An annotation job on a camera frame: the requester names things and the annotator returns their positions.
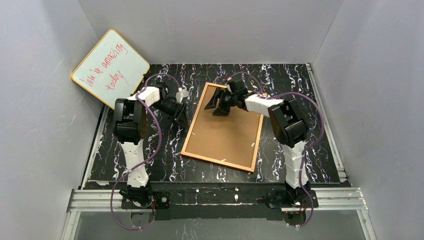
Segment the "whiteboard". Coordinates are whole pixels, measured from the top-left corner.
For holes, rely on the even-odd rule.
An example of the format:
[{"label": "whiteboard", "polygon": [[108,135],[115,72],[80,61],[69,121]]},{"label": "whiteboard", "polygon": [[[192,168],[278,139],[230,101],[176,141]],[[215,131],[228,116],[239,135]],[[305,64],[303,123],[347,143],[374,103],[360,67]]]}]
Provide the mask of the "whiteboard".
[{"label": "whiteboard", "polygon": [[110,29],[71,73],[71,78],[110,108],[118,98],[133,94],[149,70],[149,63]]}]

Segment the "black table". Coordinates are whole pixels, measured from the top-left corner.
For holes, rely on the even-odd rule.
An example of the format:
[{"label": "black table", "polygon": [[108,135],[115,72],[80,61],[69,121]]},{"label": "black table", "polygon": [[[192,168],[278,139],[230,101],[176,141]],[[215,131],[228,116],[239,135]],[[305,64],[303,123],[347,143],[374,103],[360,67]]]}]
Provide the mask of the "black table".
[{"label": "black table", "polygon": [[[156,73],[174,76],[190,92],[187,100],[187,118],[191,123],[198,101],[206,82],[222,84],[236,72],[249,72],[256,76],[263,90],[271,96],[284,92],[300,92],[316,101],[305,64],[154,64],[146,77]],[[246,78],[249,90],[257,90],[251,78]],[[171,91],[175,90],[173,81],[163,80]],[[309,123],[307,144],[315,140],[320,133],[317,111],[306,100],[296,98],[300,110]],[[166,114],[155,110],[162,128],[162,147],[153,162],[146,166],[150,181],[184,183],[283,183],[285,164],[283,149],[276,141],[270,120],[264,118],[260,136],[259,150],[253,173],[219,166],[212,163],[185,157],[180,154],[188,129],[173,125]],[[89,182],[115,182],[126,168],[124,153],[112,134],[113,111],[109,109],[105,125],[101,131],[98,149],[90,170]],[[153,153],[158,144],[156,127],[149,117],[147,140],[144,141],[144,158]],[[320,144],[307,151],[306,171],[313,183],[339,183],[338,171],[324,135]]]}]

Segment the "red handwritten text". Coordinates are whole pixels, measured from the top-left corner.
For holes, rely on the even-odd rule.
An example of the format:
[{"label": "red handwritten text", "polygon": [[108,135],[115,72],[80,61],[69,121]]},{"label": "red handwritten text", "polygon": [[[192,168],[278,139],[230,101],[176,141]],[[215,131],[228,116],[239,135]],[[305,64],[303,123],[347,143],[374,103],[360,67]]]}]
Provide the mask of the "red handwritten text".
[{"label": "red handwritten text", "polygon": [[80,78],[80,81],[83,81],[84,83],[88,84],[90,87],[93,87],[94,79],[96,79],[93,75],[87,76],[86,79]]},{"label": "red handwritten text", "polygon": [[108,68],[108,66],[112,62],[112,59],[115,59],[124,50],[126,51],[125,54],[127,54],[128,50],[122,44],[117,43],[115,49],[111,48],[110,53],[104,58],[103,63],[101,65],[103,65],[103,67],[105,68]]},{"label": "red handwritten text", "polygon": [[114,75],[109,74],[109,76],[111,77],[111,80],[110,80],[110,83],[106,85],[107,90],[109,89],[114,90],[119,79],[125,80],[126,84],[129,86],[127,80],[125,79],[125,77],[122,75],[120,71],[118,71],[118,73]]},{"label": "red handwritten text", "polygon": [[100,71],[100,69],[98,67],[94,68],[94,70],[90,69],[90,71],[98,73],[98,74],[102,74],[103,72]]}]

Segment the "white wall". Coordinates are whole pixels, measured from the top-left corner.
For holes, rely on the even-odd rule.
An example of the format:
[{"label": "white wall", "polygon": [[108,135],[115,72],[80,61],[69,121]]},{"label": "white wall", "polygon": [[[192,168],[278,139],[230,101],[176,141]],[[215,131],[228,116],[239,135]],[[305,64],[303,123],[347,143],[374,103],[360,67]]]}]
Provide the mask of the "white wall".
[{"label": "white wall", "polygon": [[313,62],[343,0],[79,1],[151,64]]},{"label": "white wall", "polygon": [[0,1],[2,239],[61,236],[102,106],[70,73],[97,41],[76,0]]},{"label": "white wall", "polygon": [[424,2],[346,0],[313,63],[377,238],[423,239]]}]

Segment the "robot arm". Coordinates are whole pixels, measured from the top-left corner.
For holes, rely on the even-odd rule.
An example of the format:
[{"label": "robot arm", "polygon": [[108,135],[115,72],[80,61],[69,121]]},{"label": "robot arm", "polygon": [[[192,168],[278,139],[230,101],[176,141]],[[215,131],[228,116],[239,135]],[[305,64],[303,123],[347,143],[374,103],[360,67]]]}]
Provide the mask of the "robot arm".
[{"label": "robot arm", "polygon": [[[275,138],[282,144],[284,152],[287,166],[285,185],[291,195],[290,202],[295,203],[303,199],[305,193],[300,189],[299,171],[302,162],[302,151],[305,149],[308,126],[299,111],[297,102],[295,100],[270,99],[255,92],[248,92],[241,79],[229,79],[226,83],[226,88],[217,88],[215,90],[212,99],[204,109],[217,107],[213,111],[213,115],[227,116],[230,113],[230,108],[235,106],[270,118]],[[310,191],[305,165],[303,165],[301,171],[301,182]]]},{"label": "robot arm", "polygon": [[[168,97],[168,86],[159,83],[147,86],[127,98],[118,98],[113,114],[113,134],[117,136],[122,147],[126,168],[131,169],[143,162],[143,141],[147,133],[147,115],[145,107],[139,102],[144,101],[148,107],[155,107],[170,115],[172,120],[182,127],[187,127],[186,104],[182,103],[186,92],[179,89],[176,97]],[[149,176],[145,164],[133,170],[128,175],[127,189],[120,191],[121,195],[144,206],[151,201],[151,191],[148,186]]]}]

